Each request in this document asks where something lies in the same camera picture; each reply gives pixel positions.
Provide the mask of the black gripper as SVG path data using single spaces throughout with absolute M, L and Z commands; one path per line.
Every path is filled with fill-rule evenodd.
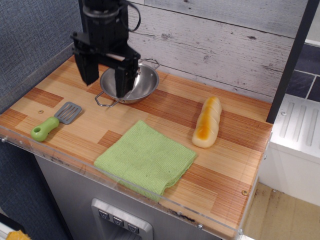
M 99 78 L 99 64 L 115 69 L 116 96 L 123 98 L 133 89 L 140 54 L 128 45 L 127 12 L 84 15 L 86 32 L 74 32 L 74 57 L 83 82 L 89 86 Z

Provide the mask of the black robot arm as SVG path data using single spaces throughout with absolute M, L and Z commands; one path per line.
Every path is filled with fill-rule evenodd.
M 90 85 L 99 78 L 99 64 L 114 69 L 117 98 L 133 89 L 138 75 L 140 54 L 128 45 L 127 0 L 84 0 L 81 20 L 83 32 L 74 32 L 73 54 L 82 77 Z

